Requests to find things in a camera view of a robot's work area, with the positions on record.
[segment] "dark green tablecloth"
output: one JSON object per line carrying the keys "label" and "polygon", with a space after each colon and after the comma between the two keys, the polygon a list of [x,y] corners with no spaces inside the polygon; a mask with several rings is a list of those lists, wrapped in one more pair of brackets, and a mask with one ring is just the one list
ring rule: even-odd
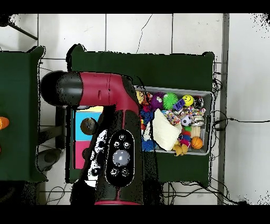
{"label": "dark green tablecloth", "polygon": [[[187,90],[212,91],[214,54],[124,54],[85,52],[81,45],[73,46],[69,54],[72,71],[110,72],[133,78],[134,85]],[[209,155],[157,153],[160,182],[199,181],[208,185]],[[72,169],[70,181],[79,177],[80,170]]]}
{"label": "dark green tablecloth", "polygon": [[0,181],[45,181],[35,164],[38,138],[39,46],[29,52],[0,51],[0,116],[9,126],[0,130]]}

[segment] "purple toy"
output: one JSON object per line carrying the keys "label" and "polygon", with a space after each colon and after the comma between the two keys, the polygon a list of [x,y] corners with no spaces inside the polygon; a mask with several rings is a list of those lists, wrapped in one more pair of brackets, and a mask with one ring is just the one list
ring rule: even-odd
{"label": "purple toy", "polygon": [[153,94],[152,100],[151,100],[151,104],[150,104],[150,109],[153,111],[155,111],[156,109],[163,109],[163,96],[165,94],[163,92],[157,92],[155,94]]}
{"label": "purple toy", "polygon": [[184,105],[185,105],[184,99],[180,99],[176,104],[173,105],[173,109],[181,110]]}

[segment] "pink box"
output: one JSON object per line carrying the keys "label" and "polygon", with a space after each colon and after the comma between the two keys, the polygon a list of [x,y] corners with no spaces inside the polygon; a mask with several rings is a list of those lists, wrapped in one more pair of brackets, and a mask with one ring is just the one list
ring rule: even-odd
{"label": "pink box", "polygon": [[88,148],[91,141],[76,141],[75,142],[75,169],[82,169],[84,165],[84,158],[82,151]]}

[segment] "yellow duck toy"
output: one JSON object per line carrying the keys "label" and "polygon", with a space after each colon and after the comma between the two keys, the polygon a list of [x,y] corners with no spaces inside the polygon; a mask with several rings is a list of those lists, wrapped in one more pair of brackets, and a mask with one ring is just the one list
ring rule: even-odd
{"label": "yellow duck toy", "polygon": [[175,156],[185,155],[188,152],[188,147],[185,144],[180,144],[179,141],[176,140],[172,150],[175,151]]}

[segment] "plastic bin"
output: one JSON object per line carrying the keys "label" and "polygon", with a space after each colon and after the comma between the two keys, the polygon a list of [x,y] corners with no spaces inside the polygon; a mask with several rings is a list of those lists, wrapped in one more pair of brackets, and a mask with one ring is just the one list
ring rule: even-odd
{"label": "plastic bin", "polygon": [[[156,92],[173,92],[178,98],[182,98],[184,95],[192,95],[192,96],[201,96],[204,100],[204,108],[206,112],[204,114],[205,124],[201,126],[200,138],[202,139],[203,146],[201,149],[196,150],[192,147],[189,147],[187,154],[189,155],[207,155],[210,152],[211,148],[211,132],[213,127],[213,112],[214,112],[214,95],[212,92],[208,91],[196,91],[196,90],[183,90],[183,89],[169,89],[169,88],[159,88],[159,87],[141,87],[135,86],[135,90],[139,91],[147,91],[151,94]],[[156,148],[156,152],[158,153],[174,153],[174,151],[165,151],[161,149],[159,146]]]}

